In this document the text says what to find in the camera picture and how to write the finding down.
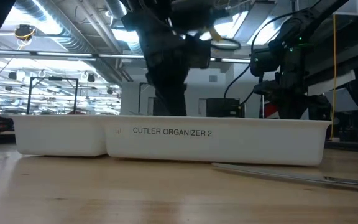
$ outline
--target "table surface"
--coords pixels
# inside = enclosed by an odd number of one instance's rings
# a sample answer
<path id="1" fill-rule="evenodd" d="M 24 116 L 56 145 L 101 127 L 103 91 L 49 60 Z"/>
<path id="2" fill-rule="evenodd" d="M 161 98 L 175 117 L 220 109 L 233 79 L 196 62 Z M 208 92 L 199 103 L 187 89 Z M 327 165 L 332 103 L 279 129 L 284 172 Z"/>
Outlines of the table surface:
<path id="1" fill-rule="evenodd" d="M 292 172 L 358 179 L 358 152 Z M 229 174 L 207 163 L 22 156 L 0 145 L 0 223 L 358 223 L 358 191 Z"/>

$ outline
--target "ceiling pipe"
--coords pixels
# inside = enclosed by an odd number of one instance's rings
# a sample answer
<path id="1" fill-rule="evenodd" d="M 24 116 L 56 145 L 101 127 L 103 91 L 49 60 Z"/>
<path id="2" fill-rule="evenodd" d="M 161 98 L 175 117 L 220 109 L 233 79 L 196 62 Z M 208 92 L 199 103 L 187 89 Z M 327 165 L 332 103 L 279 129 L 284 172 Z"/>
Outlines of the ceiling pipe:
<path id="1" fill-rule="evenodd" d="M 121 53 L 122 50 L 119 47 L 119 44 L 118 44 L 117 40 L 115 39 L 114 36 L 112 36 L 112 37 L 108 36 L 108 34 L 106 33 L 105 29 L 103 29 L 105 22 L 101 21 L 101 18 L 98 16 L 97 12 L 92 10 L 93 6 L 91 6 L 91 9 L 90 9 L 88 7 L 88 5 L 85 4 L 85 1 L 82 1 L 82 0 L 76 0 L 76 3 L 77 3 L 78 8 L 83 11 L 85 17 L 91 23 L 93 28 L 97 31 L 97 33 L 100 35 L 100 37 L 109 46 L 110 50 L 113 53 Z"/>
<path id="2" fill-rule="evenodd" d="M 54 41 L 66 48 L 69 52 L 96 53 L 95 48 L 88 42 L 82 33 L 73 25 L 71 20 L 55 5 L 52 0 L 17 0 L 15 8 L 21 12 L 31 15 L 40 23 L 53 19 L 62 28 L 61 35 L 71 38 L 56 38 Z M 115 68 L 103 59 L 94 62 L 86 62 L 97 69 L 99 74 L 109 83 L 121 85 L 122 77 Z"/>
<path id="3" fill-rule="evenodd" d="M 115 20 L 121 20 L 123 16 L 125 16 L 126 12 L 124 12 L 121 7 L 120 0 L 105 0 L 107 4 L 107 8 L 109 9 L 110 15 L 113 16 Z M 143 54 L 143 51 L 140 47 L 139 41 L 136 42 L 126 42 L 128 47 L 134 54 Z"/>
<path id="4" fill-rule="evenodd" d="M 122 49 L 120 48 L 118 41 L 112 33 L 112 30 L 105 24 L 105 21 L 100 17 L 98 12 L 96 12 L 96 9 L 91 5 L 91 3 L 88 0 L 77 0 L 77 5 L 85 13 L 86 18 L 89 20 L 98 34 L 103 38 L 103 40 L 108 44 L 112 52 L 122 53 Z M 116 61 L 116 68 L 122 68 L 122 66 L 117 65 L 122 65 L 120 61 Z M 120 71 L 120 75 L 123 76 L 128 82 L 134 81 L 131 76 L 127 76 L 126 73 L 123 73 L 122 71 Z"/>

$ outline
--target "metal beam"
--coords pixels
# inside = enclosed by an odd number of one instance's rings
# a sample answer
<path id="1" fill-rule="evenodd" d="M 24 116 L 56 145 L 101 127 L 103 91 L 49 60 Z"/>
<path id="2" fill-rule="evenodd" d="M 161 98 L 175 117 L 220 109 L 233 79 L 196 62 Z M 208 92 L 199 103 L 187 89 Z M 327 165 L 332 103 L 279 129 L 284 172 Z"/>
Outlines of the metal beam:
<path id="1" fill-rule="evenodd" d="M 50 59 L 50 60 L 83 60 L 93 61 L 97 58 L 120 58 L 144 60 L 143 55 L 131 54 L 88 54 L 88 53 L 66 53 L 66 52 L 35 52 L 24 50 L 0 50 L 0 57 L 15 57 L 15 58 L 31 58 L 31 59 Z M 250 58 L 211 58 L 211 62 L 219 63 L 249 63 Z"/>
<path id="2" fill-rule="evenodd" d="M 344 51 L 342 51 L 341 53 L 339 53 L 337 55 L 337 62 L 338 63 L 343 63 L 347 60 L 350 60 L 354 57 L 358 56 L 358 44 L 349 48 L 349 49 L 346 49 Z M 318 65 L 315 65 L 314 67 L 312 67 L 310 69 L 310 74 L 316 74 L 318 72 L 322 72 L 323 70 L 326 70 L 326 69 L 329 69 L 333 66 L 333 59 L 332 58 L 329 58 L 323 62 L 321 62 L 320 64 Z"/>

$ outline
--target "fluorescent light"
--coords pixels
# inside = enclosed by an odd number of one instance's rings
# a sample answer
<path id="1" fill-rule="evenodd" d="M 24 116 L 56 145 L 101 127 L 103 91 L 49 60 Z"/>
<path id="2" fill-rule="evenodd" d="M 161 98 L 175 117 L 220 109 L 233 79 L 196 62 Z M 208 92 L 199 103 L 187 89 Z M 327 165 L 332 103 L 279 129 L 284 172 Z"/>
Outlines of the fluorescent light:
<path id="1" fill-rule="evenodd" d="M 240 28 L 242 22 L 246 18 L 248 12 L 237 13 L 233 15 L 232 22 L 225 22 L 222 24 L 215 25 L 214 28 L 219 35 L 227 38 L 233 38 L 234 34 L 236 34 L 237 30 Z M 211 38 L 211 34 L 209 32 L 204 33 L 201 36 L 201 40 L 208 40 Z"/>
<path id="2" fill-rule="evenodd" d="M 49 84 L 46 83 L 46 82 L 44 82 L 44 81 L 41 81 L 40 84 L 41 84 L 41 85 L 44 85 L 44 86 L 49 86 Z"/>
<path id="3" fill-rule="evenodd" d="M 143 55 L 100 54 L 99 57 L 101 57 L 101 58 L 144 59 Z"/>
<path id="4" fill-rule="evenodd" d="M 86 62 L 95 62 L 96 58 L 67 58 L 67 60 L 80 60 L 80 61 L 86 61 Z"/>
<path id="5" fill-rule="evenodd" d="M 112 29 L 112 33 L 117 40 L 137 43 L 139 42 L 139 36 L 136 31 L 128 32 L 126 30 Z"/>
<path id="6" fill-rule="evenodd" d="M 93 73 L 97 73 L 94 67 L 89 66 L 87 63 L 82 61 L 67 61 L 67 60 L 35 60 L 41 65 L 53 69 L 53 70 L 75 70 L 75 71 L 92 71 Z"/>
<path id="7" fill-rule="evenodd" d="M 0 96 L 19 96 L 19 97 L 28 97 L 28 94 L 15 94 L 15 93 L 0 93 Z M 52 94 L 31 94 L 31 97 L 49 97 L 56 99 L 66 99 L 66 100 L 74 100 L 73 96 L 65 96 L 65 95 L 52 95 Z M 119 101 L 117 97 L 114 96 L 77 96 L 78 100 L 106 100 L 106 101 Z"/>
<path id="8" fill-rule="evenodd" d="M 239 58 L 211 58 L 211 62 L 226 62 L 226 63 L 251 63 L 250 59 L 239 59 Z"/>
<path id="9" fill-rule="evenodd" d="M 66 90 L 60 90 L 62 93 L 66 93 L 66 94 L 68 94 L 68 95 L 71 95 L 71 96 L 75 96 L 75 94 L 74 93 L 71 93 L 71 92 L 69 92 L 69 91 L 66 91 Z"/>
<path id="10" fill-rule="evenodd" d="M 222 62 L 229 62 L 229 63 L 251 63 L 251 60 L 250 60 L 250 59 L 222 58 Z"/>
<path id="11" fill-rule="evenodd" d="M 13 33 L 13 32 L 0 33 L 0 36 L 9 36 L 9 35 L 15 35 L 15 33 Z"/>
<path id="12" fill-rule="evenodd" d="M 65 52 L 37 52 L 41 56 L 64 56 L 64 57 L 92 57 L 92 54 L 65 53 Z"/>
<path id="13" fill-rule="evenodd" d="M 119 2 L 119 4 L 121 5 L 121 9 L 124 12 L 124 15 L 127 14 L 127 9 L 125 8 L 125 6 L 123 5 L 123 3 L 121 3 L 121 1 Z"/>
<path id="14" fill-rule="evenodd" d="M 255 33 L 252 35 L 252 37 L 249 39 L 247 44 L 252 44 L 252 41 L 254 40 L 256 34 L 263 28 L 264 25 L 266 25 L 268 22 L 270 22 L 274 17 L 268 16 L 268 18 L 262 23 L 262 25 L 259 26 L 259 28 L 255 31 Z M 280 30 L 281 26 L 275 27 L 275 23 L 272 22 L 269 25 L 267 25 L 265 28 L 260 31 L 260 34 L 255 40 L 255 44 L 263 45 L 266 44 L 269 40 L 273 39 L 275 35 L 277 35 L 277 32 Z"/>
<path id="15" fill-rule="evenodd" d="M 60 93 L 60 89 L 52 86 L 48 86 L 47 90 L 52 91 L 54 93 Z"/>
<path id="16" fill-rule="evenodd" d="M 0 50 L 0 54 L 30 55 L 31 53 L 28 51 L 20 51 L 20 50 Z"/>

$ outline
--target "ceiling light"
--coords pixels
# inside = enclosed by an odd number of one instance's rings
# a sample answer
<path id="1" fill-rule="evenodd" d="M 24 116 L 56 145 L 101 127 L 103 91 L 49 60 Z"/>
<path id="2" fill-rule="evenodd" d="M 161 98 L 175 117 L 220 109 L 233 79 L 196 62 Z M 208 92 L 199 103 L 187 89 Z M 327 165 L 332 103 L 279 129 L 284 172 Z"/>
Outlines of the ceiling light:
<path id="1" fill-rule="evenodd" d="M 113 88 L 109 87 L 109 88 L 107 89 L 107 94 L 112 95 L 113 93 L 114 93 Z"/>
<path id="2" fill-rule="evenodd" d="M 17 79 L 17 73 L 16 72 L 9 72 L 8 77 L 10 79 L 16 80 Z"/>
<path id="3" fill-rule="evenodd" d="M 42 69 L 42 70 L 38 73 L 38 77 L 43 78 L 43 77 L 45 77 L 45 76 L 46 76 L 46 74 L 45 74 L 44 70 Z"/>
<path id="4" fill-rule="evenodd" d="M 30 52 L 27 51 L 20 51 L 20 50 L 0 50 L 0 54 L 7 54 L 7 55 L 30 55 Z"/>
<path id="5" fill-rule="evenodd" d="M 144 59 L 143 55 L 99 54 L 99 57 L 101 57 L 101 58 Z"/>
<path id="6" fill-rule="evenodd" d="M 240 29 L 240 26 L 242 25 L 242 23 L 246 19 L 247 15 L 248 15 L 248 11 L 245 11 L 245 12 L 240 13 L 239 16 L 236 19 L 234 17 L 236 15 L 233 16 L 234 24 L 233 24 L 232 29 L 227 33 L 227 38 L 233 38 L 234 37 L 234 35 Z"/>
<path id="7" fill-rule="evenodd" d="M 84 72 L 81 74 L 81 79 L 82 80 L 86 80 L 88 78 L 88 73 L 87 72 Z"/>
<path id="8" fill-rule="evenodd" d="M 38 0 L 32 0 L 37 5 L 42 14 L 45 15 L 44 21 L 40 22 L 31 15 L 25 14 L 19 9 L 13 7 L 7 16 L 5 22 L 20 22 L 21 24 L 31 24 L 36 26 L 45 34 L 60 34 L 63 29 L 58 22 L 44 9 Z"/>
<path id="9" fill-rule="evenodd" d="M 41 81 L 39 84 L 44 85 L 44 86 L 49 86 L 49 84 L 44 81 Z"/>
<path id="10" fill-rule="evenodd" d="M 94 82 L 95 81 L 95 78 L 94 78 L 94 74 L 88 74 L 88 78 L 87 78 L 87 81 L 88 82 Z"/>
<path id="11" fill-rule="evenodd" d="M 23 81 L 24 81 L 24 78 L 25 78 L 25 72 L 23 72 L 23 71 L 17 71 L 16 73 L 17 73 L 17 80 L 23 82 Z"/>
<path id="12" fill-rule="evenodd" d="M 59 89 L 59 88 L 52 87 L 52 86 L 48 86 L 48 87 L 47 87 L 47 91 L 48 91 L 49 93 L 60 93 L 60 89 Z"/>
<path id="13" fill-rule="evenodd" d="M 67 60 L 74 60 L 74 61 L 85 61 L 85 62 L 95 62 L 96 58 L 67 58 Z"/>
<path id="14" fill-rule="evenodd" d="M 28 94 L 15 94 L 15 93 L 0 93 L 0 96 L 8 96 L 8 97 L 15 97 L 15 96 L 21 96 L 21 97 L 28 97 Z M 56 99 L 63 99 L 63 100 L 73 100 L 74 97 L 72 96 L 65 96 L 65 95 L 52 95 L 52 94 L 31 94 L 31 97 L 51 97 Z M 85 96 L 77 96 L 78 100 L 99 100 L 99 101 L 117 101 L 119 100 L 115 96 L 87 96 L 88 99 L 86 99 Z"/>
<path id="15" fill-rule="evenodd" d="M 128 32 L 126 30 L 112 29 L 117 40 L 136 43 L 139 42 L 139 36 L 136 31 Z"/>
<path id="16" fill-rule="evenodd" d="M 37 54 L 41 56 L 92 57 L 92 54 L 66 52 L 37 52 Z"/>
<path id="17" fill-rule="evenodd" d="M 250 60 L 250 59 L 222 58 L 222 62 L 229 62 L 229 63 L 251 63 L 251 60 Z"/>

